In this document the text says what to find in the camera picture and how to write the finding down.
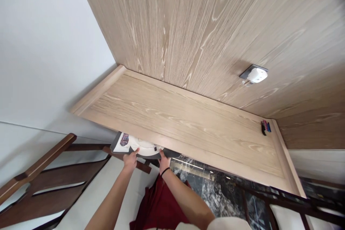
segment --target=bracelet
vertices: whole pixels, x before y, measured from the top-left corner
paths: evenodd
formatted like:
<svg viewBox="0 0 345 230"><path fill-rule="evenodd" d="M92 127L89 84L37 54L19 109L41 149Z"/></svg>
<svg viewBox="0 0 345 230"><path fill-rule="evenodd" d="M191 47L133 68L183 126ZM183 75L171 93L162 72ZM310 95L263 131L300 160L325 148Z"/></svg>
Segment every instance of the bracelet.
<svg viewBox="0 0 345 230"><path fill-rule="evenodd" d="M169 170L170 168L168 167L167 169L165 169L163 172L162 172L162 174L161 174L161 177L163 177L163 174L167 171L167 170Z"/></svg>

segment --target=red clothing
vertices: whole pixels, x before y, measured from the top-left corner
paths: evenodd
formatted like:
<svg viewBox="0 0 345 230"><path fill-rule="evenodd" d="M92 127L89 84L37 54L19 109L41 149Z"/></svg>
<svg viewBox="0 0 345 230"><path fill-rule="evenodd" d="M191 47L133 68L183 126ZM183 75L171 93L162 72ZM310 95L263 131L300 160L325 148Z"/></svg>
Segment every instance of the red clothing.
<svg viewBox="0 0 345 230"><path fill-rule="evenodd" d="M155 184L145 189L145 196L141 201L137 218L129 223L130 230L150 228L175 229L180 223L189 224L168 186L161 175Z"/></svg>

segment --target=wooden frame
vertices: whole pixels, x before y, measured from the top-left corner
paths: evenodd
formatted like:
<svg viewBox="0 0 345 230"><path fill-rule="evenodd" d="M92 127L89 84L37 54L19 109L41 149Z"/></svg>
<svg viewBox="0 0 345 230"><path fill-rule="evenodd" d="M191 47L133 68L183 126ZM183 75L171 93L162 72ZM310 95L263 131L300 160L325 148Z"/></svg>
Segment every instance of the wooden frame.
<svg viewBox="0 0 345 230"><path fill-rule="evenodd" d="M343 212L342 207L334 207L334 205L329 204L327 202L323 202L323 201L317 201L317 203L315 203L315 201L312 199L307 199L307 198L303 198L303 197L300 197L298 195L294 195L291 193L282 192L281 190L279 190L279 194L276 194L273 192L267 192L267 191L263 191L263 190L256 190L256 189L248 188L248 187L236 184L236 183L234 183L234 185L241 189L243 196L244 196L245 192L248 192L251 195L253 195L253 196L255 196L255 197L257 197L257 198L259 198L265 202L265 207L266 207L266 210L268 212L270 223L271 223L273 230L278 230L279 227L277 225L274 214L273 214L272 209L270 207L271 204L277 205L277 206L280 206L283 208L287 208L287 209L290 209L290 210L293 210L293 211L299 213L301 216L305 230L310 230L306 215L321 219L323 221L330 222L332 224L339 225L341 227L345 227L345 221L343 220L343 218L341 216L330 214L330 213L321 211L317 208L317 207L325 207L325 208L329 208L329 209L332 209L335 211ZM289 196L289 198L282 196L282 193L285 193L287 196Z"/></svg>
<svg viewBox="0 0 345 230"><path fill-rule="evenodd" d="M139 91L142 88L143 92L135 95L133 93L134 90L132 90L133 87L136 87ZM219 135L227 134L227 137L232 137L230 142L218 144L219 142L201 140L201 142L196 144L195 141L187 139L189 132L184 132L184 137L180 137L178 130L184 128L172 128L174 121L171 122L166 119L163 123L166 123L169 130L172 129L175 132L164 132L164 129L161 129L162 121L154 120L150 117L150 114L147 115L147 118L151 119L150 123L149 125L145 125L143 123L143 120L145 120L144 112L140 114L140 118L134 118L133 114L139 114L143 111L138 106L142 105L145 98L150 98L150 95L154 95L155 89L157 91L159 90L160 94L166 94L168 97L177 96L180 99L182 98L186 103L192 102L188 106L189 110L186 111L186 114L182 115L184 117L176 118L176 120L185 121L187 123L185 127L189 125L189 121L186 119L188 116L196 117L196 115L201 114L199 117L204 118L206 121L209 118L203 116L204 113L207 113L211 119L216 119L217 123L220 123L219 125L223 121L228 122L228 118L232 119L232 122L235 123L230 124L229 127L232 130L231 134L236 136L229 135L226 130L223 130ZM128 108L128 106L123 105L122 101L124 99L134 105ZM160 103L157 102L152 105L158 106ZM146 109L150 111L153 108L147 106ZM275 120L267 120L271 124L272 132L268 133L267 137L264 137L260 131L260 122L264 118L127 70L122 65L118 66L99 85L83 97L71 109L71 112L107 128L126 132L143 140L180 152L190 158L194 158L226 172L305 197L305 193ZM157 112L164 114L166 110L164 107L161 107ZM192 123L196 125L195 127L200 127L195 120ZM211 139L205 133L208 130L212 130L212 128L205 127L204 132L201 130L198 133ZM259 162L255 165L250 164L251 159L248 158L249 156L245 157L245 152L242 151L244 156L231 152L232 145L238 144L233 141L234 138L239 139L239 146L242 143L250 148L252 148L251 145L253 146L252 149L247 148L246 151L251 152L256 148L257 150L264 150L263 154L266 155L256 158ZM217 147L217 145L222 146L219 150L213 151L212 148ZM266 158L272 158L270 166L265 165Z"/></svg>
<svg viewBox="0 0 345 230"><path fill-rule="evenodd" d="M73 133L68 134L28 170L14 177L0 188L0 204L3 204L19 188L26 183L30 183L30 186L17 201L0 211L0 228L65 210L60 217L38 229L57 225L108 162L110 156L123 159L123 155L118 156L111 153L110 144L72 144L76 139L77 136ZM88 150L104 151L109 155L101 161L62 166L43 171L64 151ZM151 171L148 164L139 161L137 162L137 168L148 174Z"/></svg>

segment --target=wood grain panel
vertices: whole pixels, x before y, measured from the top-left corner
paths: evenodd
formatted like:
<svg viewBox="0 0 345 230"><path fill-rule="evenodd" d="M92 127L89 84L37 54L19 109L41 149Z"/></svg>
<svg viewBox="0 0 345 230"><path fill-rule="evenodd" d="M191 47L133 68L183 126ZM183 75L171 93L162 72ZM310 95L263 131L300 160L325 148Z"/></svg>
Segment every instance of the wood grain panel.
<svg viewBox="0 0 345 230"><path fill-rule="evenodd" d="M88 1L118 64L260 116L345 84L344 0ZM244 87L251 63L268 78Z"/></svg>
<svg viewBox="0 0 345 230"><path fill-rule="evenodd" d="M264 136L260 116L122 68L121 76L78 113L228 172L301 195L289 154L275 133ZM81 100L72 111L87 100Z"/></svg>
<svg viewBox="0 0 345 230"><path fill-rule="evenodd" d="M278 119L289 149L345 149L345 99L334 103L326 98L317 109Z"/></svg>

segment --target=white shirt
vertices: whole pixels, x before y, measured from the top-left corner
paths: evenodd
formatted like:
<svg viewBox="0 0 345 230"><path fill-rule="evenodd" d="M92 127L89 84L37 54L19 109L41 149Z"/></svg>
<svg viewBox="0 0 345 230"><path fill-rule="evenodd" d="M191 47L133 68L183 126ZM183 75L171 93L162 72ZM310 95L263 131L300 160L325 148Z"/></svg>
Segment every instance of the white shirt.
<svg viewBox="0 0 345 230"><path fill-rule="evenodd" d="M199 230L195 225L179 223L176 230ZM239 217L219 217L214 219L207 230L251 230L247 221Z"/></svg>

